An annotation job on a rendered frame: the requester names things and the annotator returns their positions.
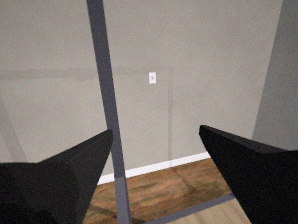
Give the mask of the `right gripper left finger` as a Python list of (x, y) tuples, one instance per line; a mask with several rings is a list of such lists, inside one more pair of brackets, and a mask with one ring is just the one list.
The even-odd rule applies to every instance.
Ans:
[(112, 143), (109, 129), (38, 163), (0, 163), (0, 202), (31, 224), (82, 224)]

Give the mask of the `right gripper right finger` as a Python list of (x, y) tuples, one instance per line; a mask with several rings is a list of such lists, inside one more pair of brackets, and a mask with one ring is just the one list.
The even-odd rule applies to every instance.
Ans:
[(199, 136), (251, 224), (298, 224), (298, 150), (207, 125)]

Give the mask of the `grey metal overhead frame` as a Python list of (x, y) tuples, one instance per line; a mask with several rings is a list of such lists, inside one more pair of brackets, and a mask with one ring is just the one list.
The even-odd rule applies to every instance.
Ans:
[(117, 224), (132, 224), (103, 0), (86, 0), (86, 2), (107, 130), (111, 129), (113, 132), (111, 155), (114, 167)]

